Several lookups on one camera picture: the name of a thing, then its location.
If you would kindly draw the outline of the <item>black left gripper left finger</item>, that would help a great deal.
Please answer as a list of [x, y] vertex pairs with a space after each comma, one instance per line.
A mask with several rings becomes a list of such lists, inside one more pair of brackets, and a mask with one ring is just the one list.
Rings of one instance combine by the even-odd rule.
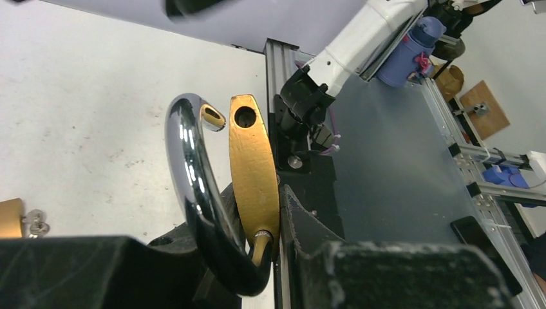
[[186, 223], [129, 236], [4, 239], [2, 308], [240, 308], [205, 266]]

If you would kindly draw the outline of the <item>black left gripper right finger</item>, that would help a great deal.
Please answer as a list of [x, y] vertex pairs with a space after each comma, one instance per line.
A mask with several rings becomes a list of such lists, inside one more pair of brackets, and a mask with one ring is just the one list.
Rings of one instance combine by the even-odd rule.
[[468, 245], [347, 242], [279, 189], [280, 308], [510, 308], [500, 271]]

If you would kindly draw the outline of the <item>small key bunch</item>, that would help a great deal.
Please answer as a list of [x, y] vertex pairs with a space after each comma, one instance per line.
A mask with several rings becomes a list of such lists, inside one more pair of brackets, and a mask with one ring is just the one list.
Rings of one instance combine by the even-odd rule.
[[33, 209], [22, 217], [22, 222], [28, 227], [29, 238], [41, 238], [49, 233], [50, 226], [45, 219], [45, 213], [39, 209]]

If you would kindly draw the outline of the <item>brass padlock long shackle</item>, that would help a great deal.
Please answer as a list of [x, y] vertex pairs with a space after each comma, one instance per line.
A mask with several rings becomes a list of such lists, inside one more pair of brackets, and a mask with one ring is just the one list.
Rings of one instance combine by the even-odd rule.
[[5, 200], [1, 202], [0, 233], [1, 239], [22, 238], [23, 232], [23, 211], [24, 205], [20, 198]]

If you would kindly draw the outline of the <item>brass padlock with key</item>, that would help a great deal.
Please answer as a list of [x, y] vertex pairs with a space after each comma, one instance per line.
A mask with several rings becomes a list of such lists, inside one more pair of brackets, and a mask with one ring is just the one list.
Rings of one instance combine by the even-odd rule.
[[[218, 187], [203, 132], [229, 132], [231, 182]], [[191, 236], [217, 280], [240, 296], [260, 294], [279, 251], [278, 179], [254, 96], [231, 98], [228, 115], [184, 93], [165, 117], [171, 179]]]

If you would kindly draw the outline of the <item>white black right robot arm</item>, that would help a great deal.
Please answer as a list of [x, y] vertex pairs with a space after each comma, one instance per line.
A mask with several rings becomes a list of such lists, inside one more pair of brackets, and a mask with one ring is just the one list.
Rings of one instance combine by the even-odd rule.
[[326, 110], [357, 68], [428, 5], [428, 1], [367, 1], [328, 46], [285, 82], [279, 93], [285, 104], [279, 130], [301, 140], [311, 127], [323, 123]]

